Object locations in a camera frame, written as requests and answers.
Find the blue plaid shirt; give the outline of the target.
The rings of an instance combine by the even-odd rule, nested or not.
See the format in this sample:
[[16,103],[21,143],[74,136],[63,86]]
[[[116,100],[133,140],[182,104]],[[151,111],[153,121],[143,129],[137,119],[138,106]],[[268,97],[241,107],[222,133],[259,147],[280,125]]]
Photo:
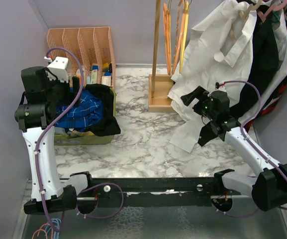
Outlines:
[[103,103],[100,98],[83,89],[80,97],[80,105],[72,107],[56,123],[55,127],[75,129],[83,132],[87,127],[97,124],[103,118]]

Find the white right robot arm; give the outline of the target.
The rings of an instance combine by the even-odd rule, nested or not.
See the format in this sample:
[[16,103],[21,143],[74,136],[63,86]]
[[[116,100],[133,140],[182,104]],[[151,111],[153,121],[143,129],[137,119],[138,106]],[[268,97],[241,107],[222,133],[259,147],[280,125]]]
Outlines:
[[235,190],[251,197],[256,206],[266,212],[273,208],[285,209],[287,204],[287,164],[281,164],[268,155],[244,131],[240,122],[230,113],[230,100],[226,91],[208,92],[199,86],[191,93],[181,97],[185,106],[193,100],[198,102],[193,111],[209,119],[210,130],[227,144],[232,146],[250,166],[255,177],[224,170],[215,174],[213,190],[223,195]]

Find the yellow plastic hanger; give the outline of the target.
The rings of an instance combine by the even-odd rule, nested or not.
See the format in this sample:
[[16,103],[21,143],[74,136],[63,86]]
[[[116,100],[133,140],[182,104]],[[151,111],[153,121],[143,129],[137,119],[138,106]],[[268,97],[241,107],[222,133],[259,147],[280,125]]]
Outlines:
[[183,35],[181,41],[181,52],[180,52],[180,70],[179,70],[180,74],[183,72],[184,54],[185,54],[185,46],[186,46],[188,22],[189,22],[189,6],[190,3],[188,1],[185,1],[185,10],[184,10],[185,21],[184,21]]

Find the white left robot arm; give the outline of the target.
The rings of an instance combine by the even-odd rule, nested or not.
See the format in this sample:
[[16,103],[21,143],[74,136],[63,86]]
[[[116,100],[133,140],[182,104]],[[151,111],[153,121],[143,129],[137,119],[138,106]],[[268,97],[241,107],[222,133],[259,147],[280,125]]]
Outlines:
[[54,152],[56,107],[73,102],[67,82],[61,82],[47,67],[23,69],[24,92],[14,118],[25,140],[32,175],[31,199],[23,206],[28,215],[75,209],[77,196],[89,196],[94,184],[89,172],[75,173],[62,183]]

